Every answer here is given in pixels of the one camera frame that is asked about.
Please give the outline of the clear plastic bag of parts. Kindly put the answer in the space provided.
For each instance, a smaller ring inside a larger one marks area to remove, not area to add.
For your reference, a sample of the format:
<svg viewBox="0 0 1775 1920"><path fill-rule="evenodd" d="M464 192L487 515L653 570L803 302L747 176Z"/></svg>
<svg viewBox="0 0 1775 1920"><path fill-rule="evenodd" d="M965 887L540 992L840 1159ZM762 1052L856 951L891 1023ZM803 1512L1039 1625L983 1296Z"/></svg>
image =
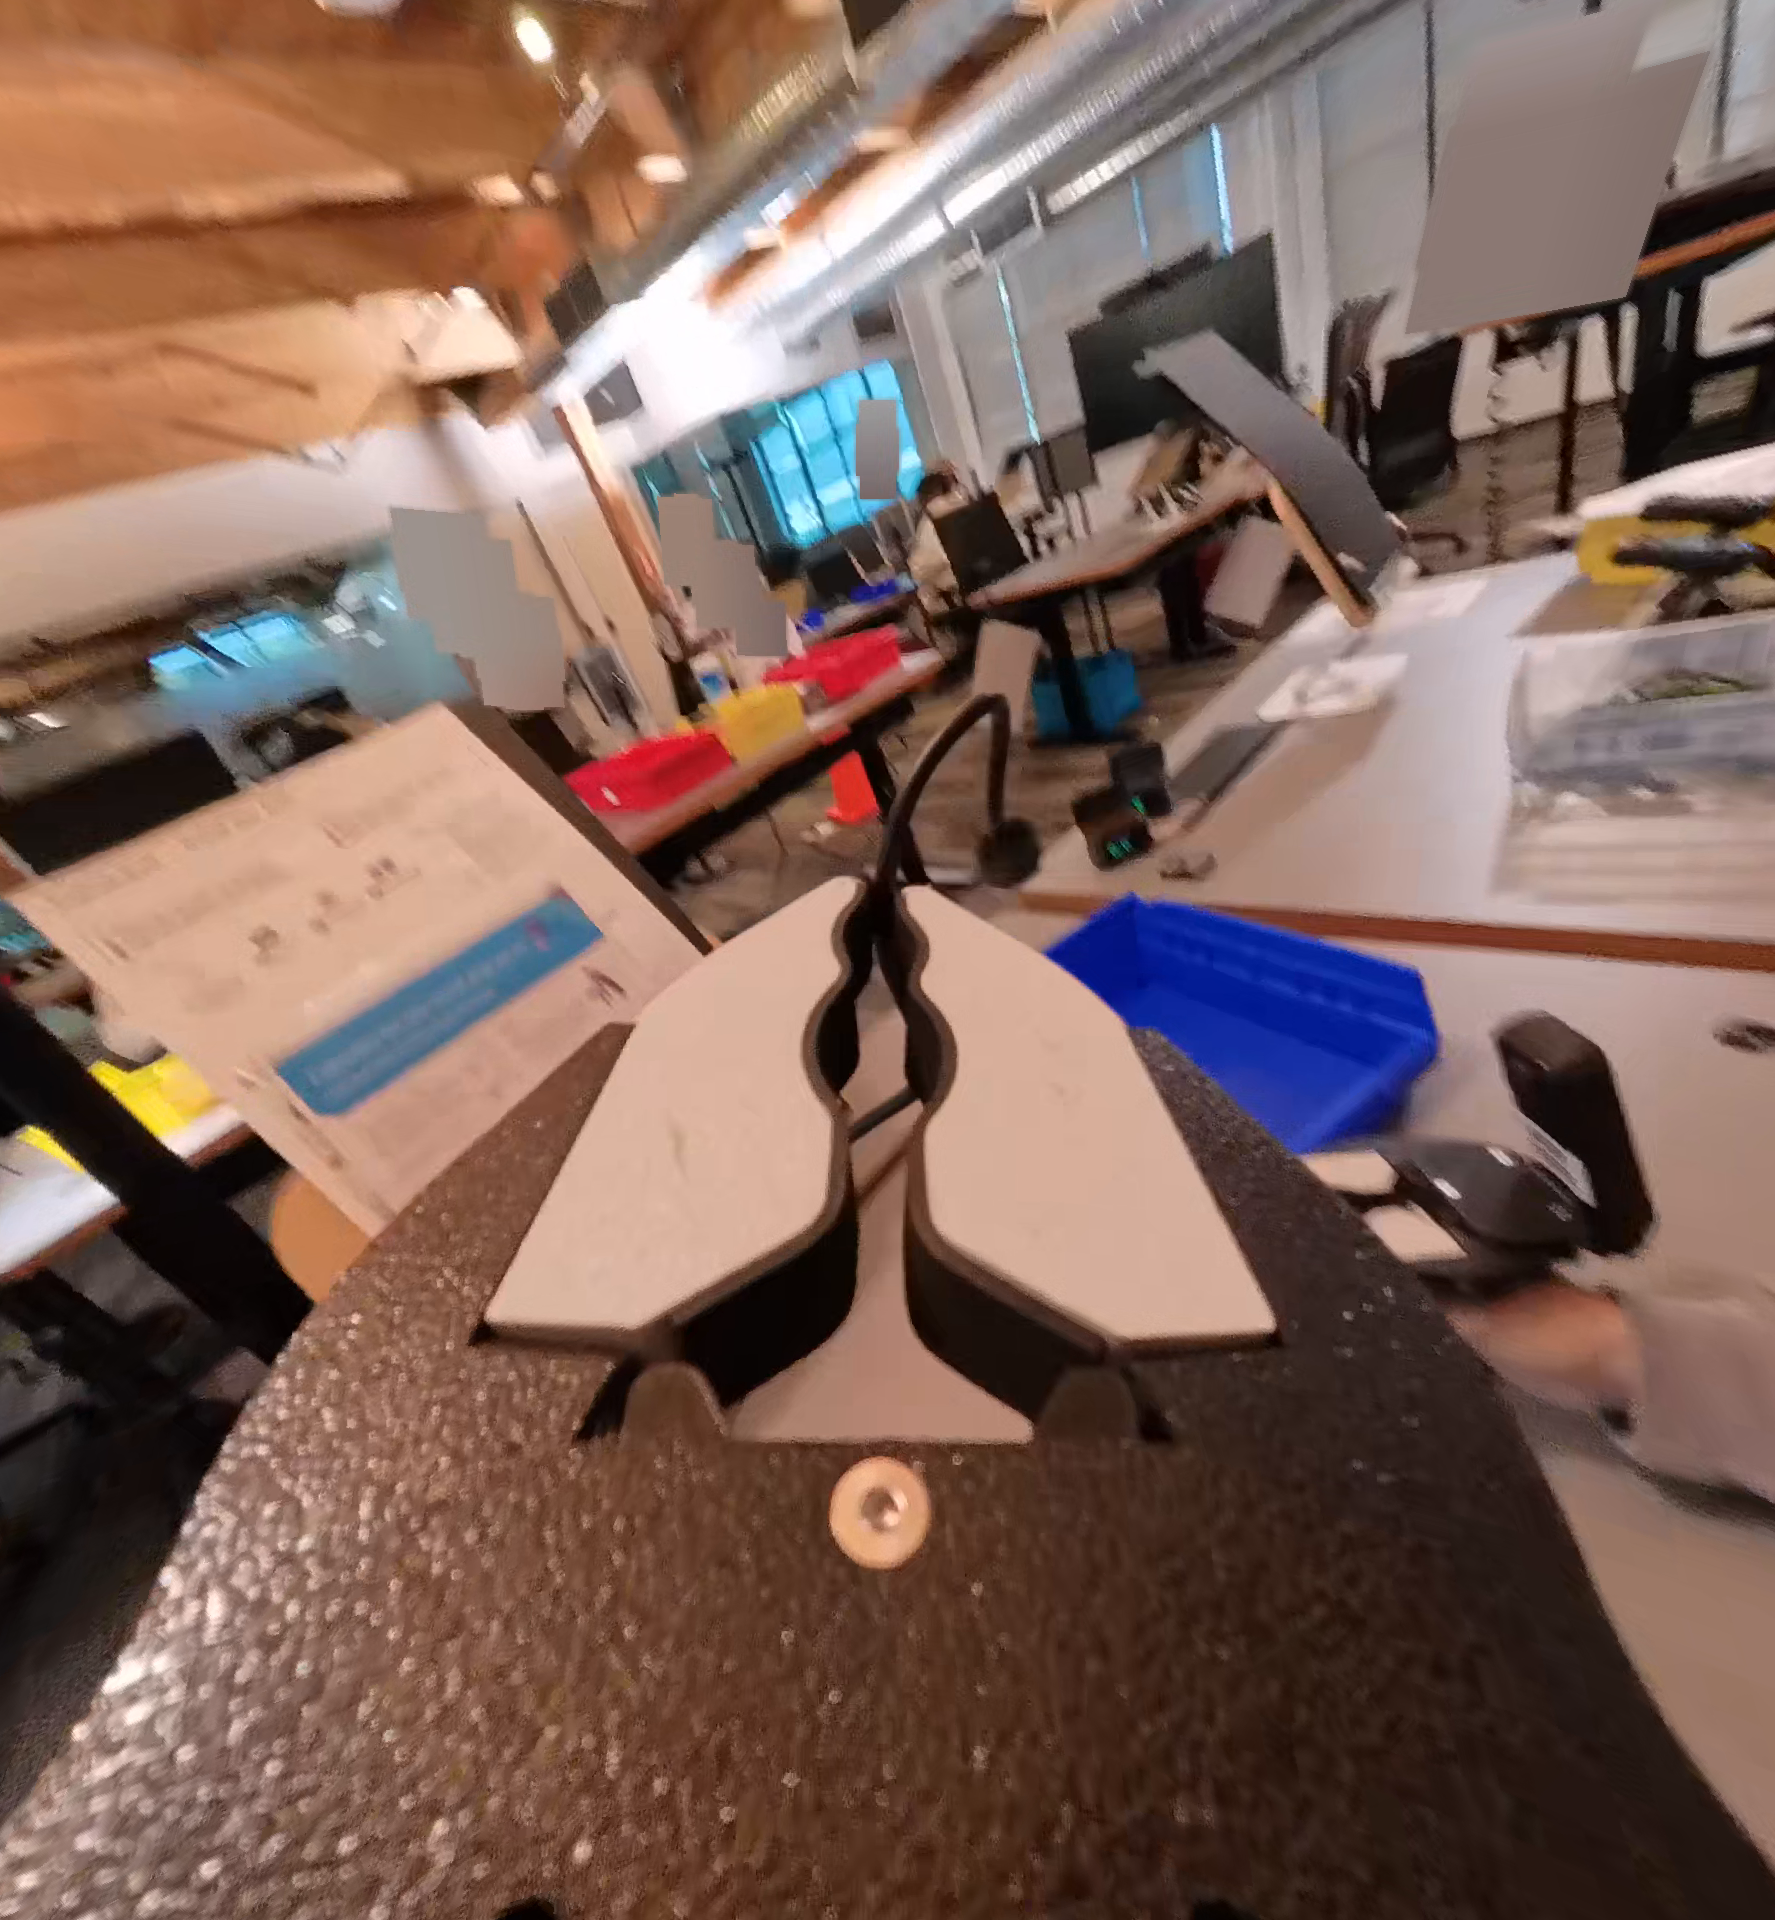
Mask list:
<svg viewBox="0 0 1775 1920"><path fill-rule="evenodd" d="M1497 882L1775 909L1775 611L1523 643Z"/></svg>

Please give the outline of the blue crate under table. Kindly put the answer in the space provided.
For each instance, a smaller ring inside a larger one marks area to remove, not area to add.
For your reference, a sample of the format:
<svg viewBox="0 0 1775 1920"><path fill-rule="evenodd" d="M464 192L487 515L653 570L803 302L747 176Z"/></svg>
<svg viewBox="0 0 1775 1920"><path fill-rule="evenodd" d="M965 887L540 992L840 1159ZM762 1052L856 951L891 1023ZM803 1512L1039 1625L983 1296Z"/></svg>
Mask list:
<svg viewBox="0 0 1775 1920"><path fill-rule="evenodd" d="M1088 717L1098 735L1120 733L1139 716L1139 668L1131 653L1115 649L1101 655L1078 657L1075 670L1082 685ZM1029 685L1029 706L1036 741L1043 745L1075 743L1075 726L1066 708L1059 672L1048 659L1039 665Z"/></svg>

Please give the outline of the small black device with display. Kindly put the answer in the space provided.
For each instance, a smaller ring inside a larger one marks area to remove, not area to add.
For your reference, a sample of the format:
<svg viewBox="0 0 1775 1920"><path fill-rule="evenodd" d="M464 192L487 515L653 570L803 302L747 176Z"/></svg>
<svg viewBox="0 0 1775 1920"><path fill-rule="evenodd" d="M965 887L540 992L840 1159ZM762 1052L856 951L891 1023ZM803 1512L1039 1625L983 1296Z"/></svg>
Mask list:
<svg viewBox="0 0 1775 1920"><path fill-rule="evenodd" d="M1092 870L1112 871L1137 863L1153 846L1153 823L1174 810L1159 743L1130 741L1109 755L1101 786L1075 797L1073 811Z"/></svg>

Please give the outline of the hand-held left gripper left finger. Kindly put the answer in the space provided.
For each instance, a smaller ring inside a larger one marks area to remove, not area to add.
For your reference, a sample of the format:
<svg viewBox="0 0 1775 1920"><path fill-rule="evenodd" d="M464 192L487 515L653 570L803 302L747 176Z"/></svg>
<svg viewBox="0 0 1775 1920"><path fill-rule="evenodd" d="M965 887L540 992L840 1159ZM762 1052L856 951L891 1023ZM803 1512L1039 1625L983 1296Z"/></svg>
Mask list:
<svg viewBox="0 0 1775 1920"><path fill-rule="evenodd" d="M641 1015L483 1331L631 1368L684 1365L739 1405L857 1295L846 1089L871 974L869 890L822 883Z"/></svg>

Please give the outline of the black monitor screen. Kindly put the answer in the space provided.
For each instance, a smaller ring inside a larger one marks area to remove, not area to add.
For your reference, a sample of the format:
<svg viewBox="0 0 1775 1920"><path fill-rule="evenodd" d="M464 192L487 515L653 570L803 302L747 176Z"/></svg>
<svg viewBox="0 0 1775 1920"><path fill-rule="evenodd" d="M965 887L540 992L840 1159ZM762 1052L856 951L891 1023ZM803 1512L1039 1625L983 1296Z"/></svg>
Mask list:
<svg viewBox="0 0 1775 1920"><path fill-rule="evenodd" d="M1202 420L1156 358L1205 338L1225 344L1274 384L1286 383L1270 233L1229 256L1126 291L1092 322L1068 331L1078 421L1094 457L1150 440L1164 424Z"/></svg>

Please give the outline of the yellow plastic bin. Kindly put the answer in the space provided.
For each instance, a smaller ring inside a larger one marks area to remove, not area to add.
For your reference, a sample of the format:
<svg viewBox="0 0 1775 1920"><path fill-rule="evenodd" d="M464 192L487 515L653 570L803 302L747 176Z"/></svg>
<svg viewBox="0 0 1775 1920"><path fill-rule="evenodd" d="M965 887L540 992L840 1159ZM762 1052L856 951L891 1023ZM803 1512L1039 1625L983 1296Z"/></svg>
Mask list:
<svg viewBox="0 0 1775 1920"><path fill-rule="evenodd" d="M704 726L735 762L749 765L807 733L809 720L801 685L768 684L711 704Z"/></svg>

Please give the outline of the white paper sheet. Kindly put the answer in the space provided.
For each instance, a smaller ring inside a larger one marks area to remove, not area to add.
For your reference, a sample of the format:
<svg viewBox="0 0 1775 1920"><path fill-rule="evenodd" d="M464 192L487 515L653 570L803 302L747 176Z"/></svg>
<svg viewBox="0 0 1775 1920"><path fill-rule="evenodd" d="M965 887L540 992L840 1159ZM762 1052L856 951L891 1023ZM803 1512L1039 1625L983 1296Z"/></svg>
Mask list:
<svg viewBox="0 0 1775 1920"><path fill-rule="evenodd" d="M1256 708L1269 726L1328 722L1384 708L1407 670L1405 655L1365 655L1314 662L1290 672Z"/></svg>

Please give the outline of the document stand with instruction sheets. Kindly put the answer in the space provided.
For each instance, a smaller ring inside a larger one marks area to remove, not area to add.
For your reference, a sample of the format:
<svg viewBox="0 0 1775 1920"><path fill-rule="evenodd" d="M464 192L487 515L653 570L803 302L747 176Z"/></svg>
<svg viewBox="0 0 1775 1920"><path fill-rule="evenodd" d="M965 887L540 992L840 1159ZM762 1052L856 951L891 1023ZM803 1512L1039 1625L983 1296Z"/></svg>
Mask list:
<svg viewBox="0 0 1775 1920"><path fill-rule="evenodd" d="M13 901L368 1236L711 948L474 706L421 708Z"/></svg>

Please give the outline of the black metal frame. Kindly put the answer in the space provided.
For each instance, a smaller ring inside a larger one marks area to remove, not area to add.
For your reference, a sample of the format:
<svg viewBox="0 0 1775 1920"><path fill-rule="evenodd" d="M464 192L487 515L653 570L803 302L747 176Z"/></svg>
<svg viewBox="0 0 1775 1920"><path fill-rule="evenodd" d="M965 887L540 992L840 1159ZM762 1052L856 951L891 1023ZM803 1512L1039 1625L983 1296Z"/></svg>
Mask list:
<svg viewBox="0 0 1775 1920"><path fill-rule="evenodd" d="M126 1112L3 986L0 1098L111 1193L137 1259L237 1348L262 1362L281 1356L313 1308L310 1296L202 1171Z"/></svg>

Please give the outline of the grey desk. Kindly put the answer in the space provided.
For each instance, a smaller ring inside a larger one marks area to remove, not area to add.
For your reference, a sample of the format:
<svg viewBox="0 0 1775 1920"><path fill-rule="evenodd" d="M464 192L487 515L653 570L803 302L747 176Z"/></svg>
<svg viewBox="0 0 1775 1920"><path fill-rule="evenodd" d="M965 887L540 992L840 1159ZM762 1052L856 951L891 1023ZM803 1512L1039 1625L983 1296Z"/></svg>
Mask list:
<svg viewBox="0 0 1775 1920"><path fill-rule="evenodd" d="M1426 980L1443 1052L1410 1103L1417 1134L1523 1141L1494 1048L1514 1015L1552 1013L1610 1057L1656 1226L1588 1281L1775 1279L1775 974L1357 948ZM1647 1687L1775 1865L1775 1516L1655 1481L1578 1418L1516 1412Z"/></svg>

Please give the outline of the blue plastic bin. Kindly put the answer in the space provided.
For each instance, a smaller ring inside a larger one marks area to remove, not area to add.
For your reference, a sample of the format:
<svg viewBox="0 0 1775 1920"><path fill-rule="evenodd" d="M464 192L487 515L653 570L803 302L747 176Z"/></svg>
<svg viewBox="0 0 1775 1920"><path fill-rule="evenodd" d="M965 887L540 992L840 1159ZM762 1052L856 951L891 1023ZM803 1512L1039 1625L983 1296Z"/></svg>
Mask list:
<svg viewBox="0 0 1775 1920"><path fill-rule="evenodd" d="M1417 969L1210 909L1115 900L1045 956L1292 1153L1391 1131L1441 1057Z"/></svg>

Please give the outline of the dark grey hub with cable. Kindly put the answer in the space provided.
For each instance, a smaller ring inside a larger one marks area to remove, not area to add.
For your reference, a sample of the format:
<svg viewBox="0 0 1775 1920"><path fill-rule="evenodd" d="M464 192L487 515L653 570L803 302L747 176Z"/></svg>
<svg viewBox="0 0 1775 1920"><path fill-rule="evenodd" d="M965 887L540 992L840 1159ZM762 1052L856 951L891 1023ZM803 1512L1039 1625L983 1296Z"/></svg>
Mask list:
<svg viewBox="0 0 1775 1920"><path fill-rule="evenodd" d="M836 1004L851 1028L860 1026L856 1004L876 974L885 982L905 1021L908 1042L905 1084L878 1106L848 1117L848 1139L860 1143L887 1121L914 1108L938 1106L955 1073L955 1033L924 987L930 941L906 903L908 891L938 890L938 882L914 875L916 814L936 775L955 748L986 728L986 823L975 843L973 882L996 891L1015 891L1036 877L1043 860L1043 835L1009 807L1009 773L1015 747L1015 708L1002 693L968 698L926 743L922 756L885 814L881 844L873 867L862 877L860 891L834 924L832 946L848 964L848 980Z"/></svg>

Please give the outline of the grey adjoining table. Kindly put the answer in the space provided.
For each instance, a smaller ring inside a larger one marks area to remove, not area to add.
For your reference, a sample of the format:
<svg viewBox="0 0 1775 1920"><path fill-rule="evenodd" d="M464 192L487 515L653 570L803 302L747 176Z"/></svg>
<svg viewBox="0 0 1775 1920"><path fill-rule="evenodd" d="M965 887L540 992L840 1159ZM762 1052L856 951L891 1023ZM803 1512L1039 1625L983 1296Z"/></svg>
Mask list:
<svg viewBox="0 0 1775 1920"><path fill-rule="evenodd" d="M1610 598L1567 556L1400 593L1375 628L1312 611L1169 741L1193 760L1299 668L1403 659L1380 706L1286 726L1156 853L1092 867L1071 831L1019 901L1180 900L1331 938L1775 974L1775 797L1542 795L1514 782L1523 666L1601 668Z"/></svg>

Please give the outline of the person's right hand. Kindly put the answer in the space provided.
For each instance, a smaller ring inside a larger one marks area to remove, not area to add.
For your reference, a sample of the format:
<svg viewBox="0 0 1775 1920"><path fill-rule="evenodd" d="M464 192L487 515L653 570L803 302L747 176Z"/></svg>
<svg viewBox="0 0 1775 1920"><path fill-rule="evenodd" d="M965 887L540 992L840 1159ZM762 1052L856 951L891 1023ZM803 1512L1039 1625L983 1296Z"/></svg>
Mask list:
<svg viewBox="0 0 1775 1920"><path fill-rule="evenodd" d="M1638 1333L1611 1295L1547 1283L1445 1314L1492 1374L1537 1403L1623 1418L1640 1399Z"/></svg>

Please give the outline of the leaning grey board stand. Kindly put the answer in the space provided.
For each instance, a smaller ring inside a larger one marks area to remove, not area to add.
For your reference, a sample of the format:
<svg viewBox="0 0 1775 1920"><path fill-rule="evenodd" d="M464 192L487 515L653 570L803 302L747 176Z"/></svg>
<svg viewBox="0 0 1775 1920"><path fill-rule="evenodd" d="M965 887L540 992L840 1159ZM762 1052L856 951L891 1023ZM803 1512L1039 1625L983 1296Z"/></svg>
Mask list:
<svg viewBox="0 0 1775 1920"><path fill-rule="evenodd" d="M1349 448L1215 338L1156 358L1200 415L1266 476L1281 524L1334 609L1372 628L1405 541Z"/></svg>

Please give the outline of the person's right forearm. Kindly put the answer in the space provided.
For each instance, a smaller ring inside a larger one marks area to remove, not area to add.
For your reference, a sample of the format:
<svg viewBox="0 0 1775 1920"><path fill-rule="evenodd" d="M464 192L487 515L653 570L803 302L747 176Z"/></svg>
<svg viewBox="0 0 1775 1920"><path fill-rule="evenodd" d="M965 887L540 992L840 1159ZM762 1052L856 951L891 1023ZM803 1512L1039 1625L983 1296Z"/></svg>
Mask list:
<svg viewBox="0 0 1775 1920"><path fill-rule="evenodd" d="M1613 1416L1643 1470L1775 1508L1775 1279L1621 1300L1635 1391Z"/></svg>

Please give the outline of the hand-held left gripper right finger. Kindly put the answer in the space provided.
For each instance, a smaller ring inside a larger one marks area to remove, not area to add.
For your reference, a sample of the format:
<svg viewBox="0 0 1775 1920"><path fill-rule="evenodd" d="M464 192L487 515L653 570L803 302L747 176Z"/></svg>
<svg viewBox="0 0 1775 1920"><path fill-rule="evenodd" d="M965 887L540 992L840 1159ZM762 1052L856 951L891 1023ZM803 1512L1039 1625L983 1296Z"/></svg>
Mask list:
<svg viewBox="0 0 1775 1920"><path fill-rule="evenodd" d="M922 1346L1027 1422L1102 1380L1269 1346L1274 1307L1130 1026L930 887L892 907L920 1121L905 1295Z"/></svg>

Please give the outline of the red plastic bin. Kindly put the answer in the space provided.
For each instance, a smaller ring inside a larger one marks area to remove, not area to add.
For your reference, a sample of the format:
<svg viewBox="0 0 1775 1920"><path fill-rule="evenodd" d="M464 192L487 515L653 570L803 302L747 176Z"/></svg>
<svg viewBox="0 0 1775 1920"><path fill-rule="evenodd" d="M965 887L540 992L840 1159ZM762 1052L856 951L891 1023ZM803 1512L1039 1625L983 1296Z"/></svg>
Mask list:
<svg viewBox="0 0 1775 1920"><path fill-rule="evenodd" d="M803 653L769 666L766 685L812 688L803 699L836 706L857 698L867 685L896 674L903 662L898 624L856 631L830 640L815 640Z"/></svg>
<svg viewBox="0 0 1775 1920"><path fill-rule="evenodd" d="M644 739L565 775L578 797L603 814L659 811L735 771L735 756L711 728Z"/></svg>

